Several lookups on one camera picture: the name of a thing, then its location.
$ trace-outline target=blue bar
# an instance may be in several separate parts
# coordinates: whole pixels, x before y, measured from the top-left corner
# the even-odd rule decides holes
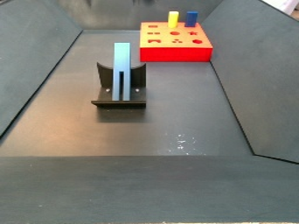
[[[184,27],[195,27],[199,12],[196,10],[187,11]]]
[[[124,74],[123,101],[130,101],[131,91],[131,54],[130,43],[115,43],[114,90],[112,101],[119,101],[120,73]]]

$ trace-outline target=red block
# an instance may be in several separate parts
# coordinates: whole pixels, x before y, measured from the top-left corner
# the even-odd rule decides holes
[[[212,45],[199,23],[168,28],[166,22],[142,23],[140,61],[211,61]]]

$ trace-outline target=hole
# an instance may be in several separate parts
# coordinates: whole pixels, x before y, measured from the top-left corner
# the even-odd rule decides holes
[[[172,35],[180,35],[180,33],[178,31],[171,31]]]
[[[202,44],[202,40],[195,39],[195,40],[192,41],[192,43],[194,43],[194,44]]]
[[[190,34],[191,35],[198,35],[198,32],[196,31],[190,31]]]
[[[182,43],[182,41],[178,38],[172,42],[174,43]]]
[[[162,40],[160,39],[148,39],[147,42],[151,44],[151,43],[162,43]]]

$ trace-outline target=yellow cylinder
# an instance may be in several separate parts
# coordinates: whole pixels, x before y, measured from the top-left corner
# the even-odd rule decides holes
[[[175,28],[179,21],[179,11],[170,11],[168,14],[168,27]]]

